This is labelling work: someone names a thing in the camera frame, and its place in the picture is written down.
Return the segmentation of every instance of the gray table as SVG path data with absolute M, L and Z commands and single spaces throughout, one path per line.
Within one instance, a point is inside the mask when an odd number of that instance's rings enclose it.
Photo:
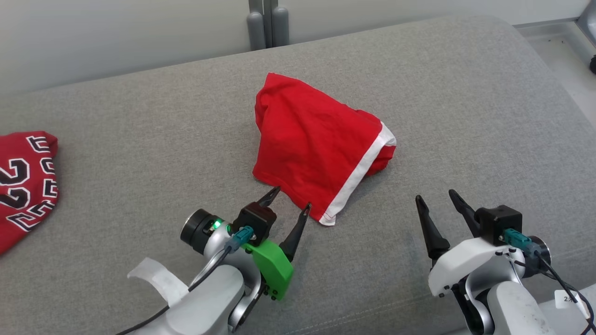
M 59 139 L 54 213 L 0 258 L 0 334 L 110 334 L 164 302 L 126 274 L 144 257 L 188 282 L 204 260 L 179 240 L 203 207 L 234 219 L 269 187 L 252 177 L 254 96 L 267 72 L 378 116 L 395 158 L 366 178 L 332 228 L 308 222 L 286 299 L 262 299 L 241 334 L 439 334 L 461 328 L 433 298 L 414 205 L 452 245 L 452 207 L 507 204 L 554 266 L 594 283 L 596 134 L 525 40 L 490 17 L 449 17 L 139 72 L 0 101 L 0 134 Z M 281 241 L 298 209 L 273 205 Z M 526 282 L 538 300 L 556 287 Z

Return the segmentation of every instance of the red and white garment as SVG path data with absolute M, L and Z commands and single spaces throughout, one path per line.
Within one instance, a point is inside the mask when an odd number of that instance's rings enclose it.
M 261 132 L 253 175 L 281 186 L 294 203 L 312 203 L 311 217 L 334 225 L 365 175 L 384 169 L 396 140 L 377 117 L 317 89 L 270 73 L 256 97 Z
M 42 131 L 0 136 L 0 254 L 54 209 L 58 185 L 52 158 L 58 139 Z

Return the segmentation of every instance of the white floor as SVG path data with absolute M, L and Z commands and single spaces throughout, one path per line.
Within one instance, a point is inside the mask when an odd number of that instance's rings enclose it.
M 596 128 L 596 48 L 574 22 L 518 28 Z

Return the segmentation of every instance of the cable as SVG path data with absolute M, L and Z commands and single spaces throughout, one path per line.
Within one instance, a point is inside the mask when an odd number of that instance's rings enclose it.
M 567 295 L 571 298 L 571 300 L 573 301 L 573 303 L 575 303 L 576 305 L 578 304 L 578 300 L 575 298 L 575 296 L 571 293 L 571 289 L 572 286 L 565 283 L 561 277 L 558 275 L 557 271 L 555 271 L 552 266 L 544 259 L 544 257 L 542 257 L 541 253 L 539 251 L 534 251 L 534 255 L 536 255 L 538 257 L 538 259 L 540 260 L 540 263 L 542 263 L 544 265 L 544 267 L 546 267 L 550 273 L 552 274 L 552 276 L 555 278 L 555 280 L 557 280 L 559 282 L 559 284 L 561 284 L 561 286 L 563 287 L 563 289 L 565 290 L 565 292 L 567 293 Z M 592 306 L 590 306 L 589 302 L 587 302 L 587 299 L 585 299 L 585 297 L 583 299 L 581 299 L 582 301 L 584 301 L 586 303 L 586 306 L 588 307 L 588 311 L 590 311 L 590 317 L 586 319 L 586 321 L 588 322 L 588 327 L 586 328 L 586 330 L 593 330 L 594 333 L 596 334 L 596 325 L 594 325 L 594 311 L 592 310 Z
M 225 249 L 225 251 L 223 252 L 223 254 L 221 255 L 221 257 L 217 260 L 217 262 L 215 262 L 215 264 L 213 264 L 213 266 L 205 273 L 204 276 L 202 276 L 201 278 L 199 278 L 199 280 L 196 281 L 196 283 L 194 283 L 193 285 L 191 285 L 188 288 L 188 291 L 192 291 L 194 290 L 197 286 L 199 286 L 203 281 L 205 281 L 205 279 L 207 279 L 207 277 L 209 277 L 209 275 L 211 273 L 213 273 L 213 271 L 215 271 L 215 269 L 221 265 L 221 263 L 224 261 L 224 259 L 226 258 L 226 256 L 230 253 L 230 251 L 232 250 L 232 247 L 227 247 Z M 159 312 L 155 313 L 155 315 L 153 315 L 152 317 L 150 317 L 149 319 L 136 324 L 134 326 L 132 326 L 131 328 L 128 328 L 126 330 L 123 330 L 119 333 L 117 333 L 116 335 L 125 335 L 125 334 L 129 334 L 132 333 L 135 330 L 138 330 L 140 328 L 145 327 L 146 325 L 148 325 L 149 323 L 153 322 L 155 319 L 157 319 L 158 317 L 160 317 L 162 314 L 164 314 L 168 309 L 170 309 L 169 305 L 166 305 L 164 308 L 162 308 Z

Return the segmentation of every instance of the white tape strip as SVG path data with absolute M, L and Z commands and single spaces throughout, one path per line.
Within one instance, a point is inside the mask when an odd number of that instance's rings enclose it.
M 178 277 L 151 258 L 145 258 L 127 277 L 137 277 L 153 285 L 170 307 L 188 294 L 188 287 Z

